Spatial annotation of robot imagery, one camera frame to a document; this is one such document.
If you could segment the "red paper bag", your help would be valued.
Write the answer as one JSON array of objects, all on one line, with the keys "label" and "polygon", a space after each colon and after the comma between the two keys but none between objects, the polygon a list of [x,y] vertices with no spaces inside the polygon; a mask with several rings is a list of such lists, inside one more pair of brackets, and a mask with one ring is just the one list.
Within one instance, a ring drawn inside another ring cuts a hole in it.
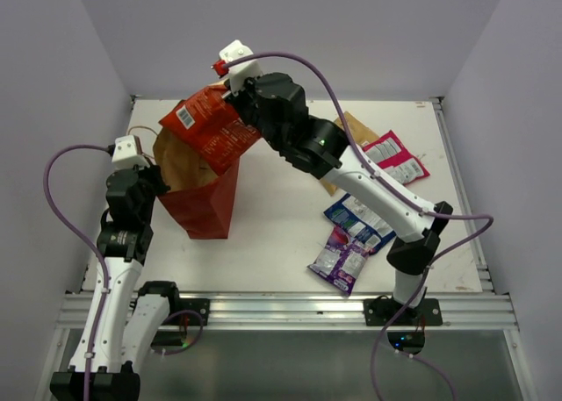
[{"label": "red paper bag", "polygon": [[159,196],[168,214],[193,240],[225,239],[234,208],[239,162],[215,174],[195,150],[162,127],[152,146],[170,191]]}]

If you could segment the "large orange chips bag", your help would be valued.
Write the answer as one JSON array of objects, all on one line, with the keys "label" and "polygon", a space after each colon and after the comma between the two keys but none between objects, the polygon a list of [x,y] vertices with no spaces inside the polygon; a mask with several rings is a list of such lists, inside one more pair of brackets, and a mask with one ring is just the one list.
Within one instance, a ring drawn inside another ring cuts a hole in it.
[{"label": "large orange chips bag", "polygon": [[159,124],[203,158],[217,175],[223,175],[258,140],[260,133],[245,125],[223,96],[222,83],[208,85],[181,100]]}]

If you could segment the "tan paper snack bag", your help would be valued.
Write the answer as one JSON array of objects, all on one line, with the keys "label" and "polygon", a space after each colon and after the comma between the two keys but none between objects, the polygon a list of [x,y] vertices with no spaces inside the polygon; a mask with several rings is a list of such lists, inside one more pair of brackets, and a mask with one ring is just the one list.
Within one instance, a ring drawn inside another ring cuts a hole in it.
[{"label": "tan paper snack bag", "polygon": [[[365,147],[372,142],[375,142],[379,139],[379,136],[372,131],[371,128],[364,125],[360,120],[355,118],[352,114],[348,111],[343,113],[346,124],[351,132],[353,140],[361,147]],[[327,182],[324,179],[320,179],[320,183],[323,188],[327,191],[327,193],[332,197],[338,188],[332,184]]]}]

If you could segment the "pink snack bag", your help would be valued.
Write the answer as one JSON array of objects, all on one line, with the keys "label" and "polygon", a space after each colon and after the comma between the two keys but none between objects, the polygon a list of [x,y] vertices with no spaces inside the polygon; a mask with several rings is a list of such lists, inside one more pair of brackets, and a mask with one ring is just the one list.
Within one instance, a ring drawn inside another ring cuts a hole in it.
[{"label": "pink snack bag", "polygon": [[410,153],[394,131],[363,146],[364,153],[400,184],[407,185],[430,177],[421,161]]}]

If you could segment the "blue snack bag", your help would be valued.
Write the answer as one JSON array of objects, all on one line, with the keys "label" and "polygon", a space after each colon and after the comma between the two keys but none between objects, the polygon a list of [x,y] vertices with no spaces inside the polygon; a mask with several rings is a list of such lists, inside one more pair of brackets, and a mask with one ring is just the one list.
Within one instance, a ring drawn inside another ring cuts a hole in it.
[{"label": "blue snack bag", "polygon": [[395,231],[378,214],[349,193],[329,206],[324,216],[371,254],[396,237]]}]

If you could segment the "purple snack bag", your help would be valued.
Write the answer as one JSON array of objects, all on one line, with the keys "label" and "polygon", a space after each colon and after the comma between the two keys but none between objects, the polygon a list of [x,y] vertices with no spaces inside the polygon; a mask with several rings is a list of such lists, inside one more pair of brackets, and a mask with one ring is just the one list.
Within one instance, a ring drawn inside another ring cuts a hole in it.
[{"label": "purple snack bag", "polygon": [[335,226],[323,249],[307,268],[348,297],[369,255],[370,251],[358,240]]}]

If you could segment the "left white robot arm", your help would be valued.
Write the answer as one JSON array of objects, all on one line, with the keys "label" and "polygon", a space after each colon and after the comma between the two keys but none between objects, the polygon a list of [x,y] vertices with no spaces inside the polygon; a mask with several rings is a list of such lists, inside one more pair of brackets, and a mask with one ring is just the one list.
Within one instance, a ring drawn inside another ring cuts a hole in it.
[{"label": "left white robot arm", "polygon": [[141,366],[158,327],[177,322],[183,312],[175,283],[136,285],[153,237],[155,200],[168,189],[159,167],[149,161],[107,178],[94,294],[67,370],[51,378],[55,399],[138,399]]}]

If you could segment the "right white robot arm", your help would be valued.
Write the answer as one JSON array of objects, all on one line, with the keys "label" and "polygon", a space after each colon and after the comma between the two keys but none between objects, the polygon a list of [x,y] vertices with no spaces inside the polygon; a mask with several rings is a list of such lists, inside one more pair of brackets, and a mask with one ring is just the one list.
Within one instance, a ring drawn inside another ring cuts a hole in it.
[{"label": "right white robot arm", "polygon": [[364,156],[337,124],[310,115],[304,89],[290,76],[229,74],[232,105],[294,168],[348,192],[396,233],[387,254],[395,270],[391,313],[401,324],[422,315],[423,281],[453,208],[418,197]]}]

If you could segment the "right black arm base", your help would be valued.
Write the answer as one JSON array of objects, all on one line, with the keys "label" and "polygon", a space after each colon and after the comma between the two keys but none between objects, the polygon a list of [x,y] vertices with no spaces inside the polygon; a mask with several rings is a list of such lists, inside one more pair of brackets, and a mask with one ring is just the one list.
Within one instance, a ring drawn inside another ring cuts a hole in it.
[{"label": "right black arm base", "polygon": [[[363,301],[365,324],[367,326],[384,326],[399,310],[400,304],[388,296],[367,298]],[[407,327],[406,331],[386,333],[392,348],[401,352],[416,355],[425,346],[425,331],[428,326],[442,326],[441,306],[436,298],[424,298],[420,304],[408,307],[391,324],[391,327]]]}]

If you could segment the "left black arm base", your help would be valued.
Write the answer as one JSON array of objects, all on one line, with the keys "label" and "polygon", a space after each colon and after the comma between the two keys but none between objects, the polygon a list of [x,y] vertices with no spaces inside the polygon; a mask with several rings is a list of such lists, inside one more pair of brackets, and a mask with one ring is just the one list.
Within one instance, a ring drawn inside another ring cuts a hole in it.
[{"label": "left black arm base", "polygon": [[187,313],[174,318],[172,324],[183,332],[196,331],[200,326],[207,325],[211,301],[209,298],[181,298],[178,310]]}]

